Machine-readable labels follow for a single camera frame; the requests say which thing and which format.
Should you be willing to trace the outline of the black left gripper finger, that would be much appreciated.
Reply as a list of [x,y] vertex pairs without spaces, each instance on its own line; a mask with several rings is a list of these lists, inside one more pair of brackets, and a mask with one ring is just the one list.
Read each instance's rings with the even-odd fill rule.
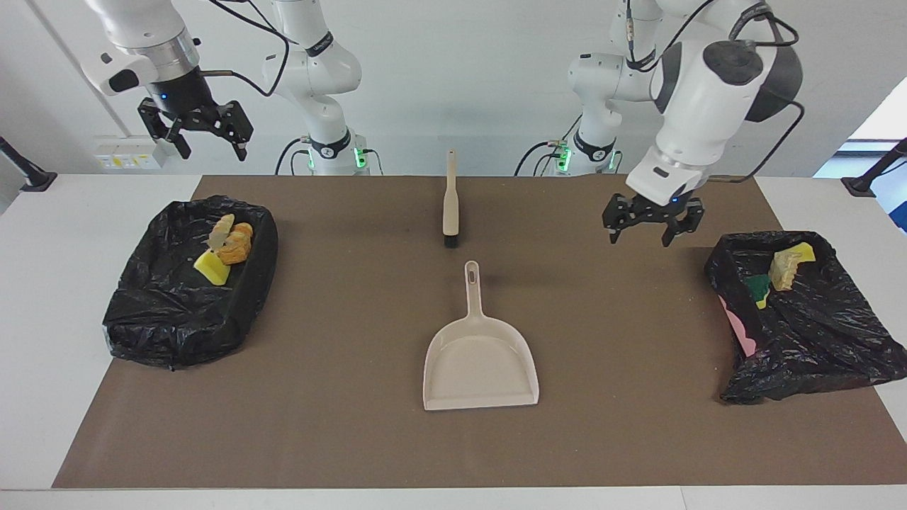
[[610,243],[616,244],[623,230],[637,223],[633,201],[626,196],[612,196],[602,212],[602,224],[608,230]]
[[668,247],[677,236],[694,233],[705,213],[702,200],[673,200],[663,212],[666,229],[662,234],[662,245]]

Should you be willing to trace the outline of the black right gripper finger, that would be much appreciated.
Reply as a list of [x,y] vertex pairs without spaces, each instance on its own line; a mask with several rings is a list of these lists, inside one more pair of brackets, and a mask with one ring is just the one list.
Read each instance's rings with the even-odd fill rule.
[[169,118],[152,99],[142,99],[138,106],[140,119],[154,141],[171,143],[182,159],[191,156],[191,148],[181,134],[181,120],[173,120],[171,125],[166,125],[163,118]]
[[239,101],[229,101],[217,106],[216,135],[228,141],[240,162],[247,158],[247,143],[252,138],[254,127]]

